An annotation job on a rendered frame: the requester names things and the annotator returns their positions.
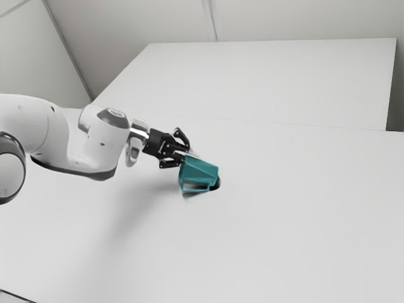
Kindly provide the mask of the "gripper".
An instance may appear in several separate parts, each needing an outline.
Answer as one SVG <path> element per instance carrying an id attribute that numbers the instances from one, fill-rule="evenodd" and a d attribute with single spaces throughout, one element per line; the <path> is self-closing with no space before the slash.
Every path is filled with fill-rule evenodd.
<path id="1" fill-rule="evenodd" d="M 178 127 L 173 130 L 171 135 L 151 128 L 149 138 L 142 152 L 157 158 L 160 169 L 179 167 L 184 162 L 185 156 L 176 151 L 173 153 L 173 151 L 170 150 L 168 145 L 173 143 L 173 138 L 179 146 L 176 148 L 177 151 L 186 153 L 192 157 L 199 157 L 198 153 L 192 149 L 189 138 Z"/>

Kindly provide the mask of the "teal faceted mug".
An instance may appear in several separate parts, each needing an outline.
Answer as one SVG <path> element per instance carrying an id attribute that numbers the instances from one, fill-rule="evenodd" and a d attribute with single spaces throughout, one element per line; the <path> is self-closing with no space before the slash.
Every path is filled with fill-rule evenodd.
<path id="1" fill-rule="evenodd" d="M 178 181 L 183 193 L 205 193 L 221 185 L 218 167 L 190 154 L 184 156 Z"/>

